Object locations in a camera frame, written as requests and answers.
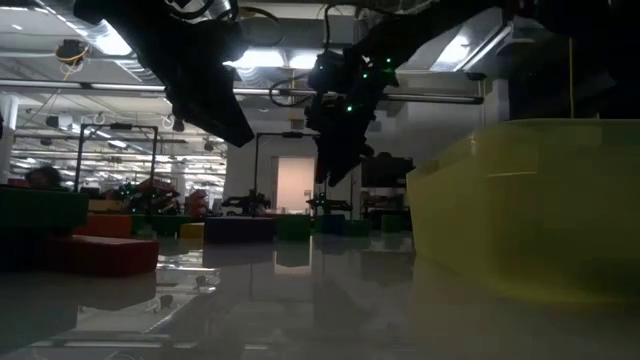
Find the translucent yellow container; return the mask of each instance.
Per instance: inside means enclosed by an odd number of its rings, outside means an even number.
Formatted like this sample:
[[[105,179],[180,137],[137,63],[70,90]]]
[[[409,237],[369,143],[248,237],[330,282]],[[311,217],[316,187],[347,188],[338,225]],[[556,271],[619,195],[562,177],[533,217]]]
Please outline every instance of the translucent yellow container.
[[[529,299],[640,297],[640,121],[502,123],[407,183],[421,257]]]

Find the reflective white floor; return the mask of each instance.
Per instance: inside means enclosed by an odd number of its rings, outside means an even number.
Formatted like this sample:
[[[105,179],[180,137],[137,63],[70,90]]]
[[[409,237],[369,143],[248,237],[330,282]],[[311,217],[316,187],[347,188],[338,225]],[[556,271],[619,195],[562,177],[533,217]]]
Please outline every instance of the reflective white floor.
[[[0,358],[638,359],[640,312],[500,298],[411,239],[185,251],[155,274],[0,275]]]

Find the ceiling duct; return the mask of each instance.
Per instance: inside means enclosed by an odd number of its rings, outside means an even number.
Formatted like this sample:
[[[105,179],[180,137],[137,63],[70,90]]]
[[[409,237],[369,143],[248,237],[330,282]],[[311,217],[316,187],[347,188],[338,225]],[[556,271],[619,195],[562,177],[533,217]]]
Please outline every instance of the ceiling duct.
[[[89,44],[106,55],[129,55],[131,60],[119,60],[116,63],[133,77],[145,83],[159,83],[155,75],[143,68],[135,59],[131,48],[107,22],[93,26],[73,15],[75,0],[35,0],[49,13],[67,24],[80,34]]]

